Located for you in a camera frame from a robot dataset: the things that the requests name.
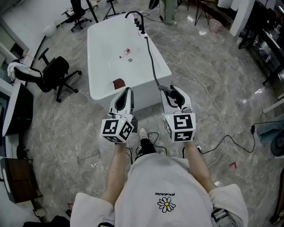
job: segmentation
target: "person's leg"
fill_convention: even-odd
[[[163,4],[164,4],[164,23],[166,23],[166,17],[167,17],[167,14],[166,14],[166,0],[163,0]]]
[[[163,0],[164,3],[164,23],[166,25],[176,24],[174,21],[175,8],[177,5],[176,0]]]
[[[150,140],[148,138],[148,133],[146,132],[145,128],[141,128],[139,130],[139,137],[140,137],[140,146],[138,148],[139,153],[136,156],[135,160],[143,155],[156,153],[154,146],[150,143]]]

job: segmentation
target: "marble floor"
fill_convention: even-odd
[[[149,1],[119,0],[117,11],[139,10],[150,13],[157,20],[159,8],[148,10]],[[101,21],[107,9],[96,15]],[[204,16],[194,26],[196,7],[190,4],[187,11],[181,5],[176,12],[177,26],[144,19],[145,29],[153,42],[181,57],[188,69],[206,86],[222,111],[226,132],[235,141],[252,149],[250,127],[255,122],[273,119],[280,113],[277,108],[266,115],[261,111],[277,101],[272,87],[262,85],[265,75],[246,49],[239,50],[228,30],[210,31]],[[37,202],[47,211],[47,219],[64,215],[68,203],[73,203],[76,193],[85,192],[100,196],[105,188],[113,144],[99,136],[101,120],[106,111],[90,97],[87,70],[87,29],[70,31],[72,24],[63,24],[42,45],[40,52],[49,48],[47,58],[63,56],[70,64],[69,72],[81,70],[70,85],[78,88],[74,94],[68,89],[61,94],[61,103],[55,101],[56,91],[43,93],[32,83],[28,88],[34,94],[34,117],[24,142],[30,149],[39,189],[43,198]],[[172,71],[172,84],[183,89],[190,97],[196,113],[196,143],[203,151],[213,149],[223,138],[225,125],[219,110],[204,87],[181,64],[177,57],[158,48]],[[34,68],[42,70],[44,62],[35,61]],[[182,157],[182,144],[171,143],[162,123],[160,104],[135,113],[138,126],[148,132],[158,132],[157,145],[165,146],[169,156]],[[242,190],[249,212],[249,226],[269,226],[278,195],[282,160],[273,160],[269,145],[261,144],[257,135],[253,153],[247,153],[227,140],[218,161],[210,166],[213,181],[218,186],[236,183]],[[135,150],[139,138],[132,134],[129,146]],[[207,165],[219,156],[225,141],[213,152],[203,157]],[[237,169],[229,167],[236,162]],[[127,156],[127,170],[130,159]]]

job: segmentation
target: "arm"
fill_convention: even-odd
[[[117,143],[106,178],[106,190],[101,196],[101,199],[111,203],[113,206],[123,189],[125,162],[126,144]]]
[[[208,168],[202,159],[194,142],[184,142],[185,151],[188,158],[191,174],[209,193],[212,189],[217,188],[210,178]]]

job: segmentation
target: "red object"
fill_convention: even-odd
[[[130,50],[127,48],[124,52],[123,55],[119,56],[119,58],[121,59],[122,57],[124,57],[125,55],[128,55],[130,53]]]
[[[125,82],[121,78],[114,80],[113,83],[114,83],[114,89],[125,87]]]
[[[236,162],[230,164],[230,166],[235,165],[235,169],[237,168]]]

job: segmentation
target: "bathtub faucet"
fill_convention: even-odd
[[[138,14],[141,16],[141,23],[142,23],[142,32],[141,32],[141,34],[145,34],[145,30],[144,30],[144,19],[143,19],[143,15],[142,15],[140,12],[138,12],[138,11],[130,11],[130,12],[128,12],[128,13],[125,15],[125,18],[127,18],[129,14],[134,13],[134,12],[135,12],[135,13],[138,13]]]

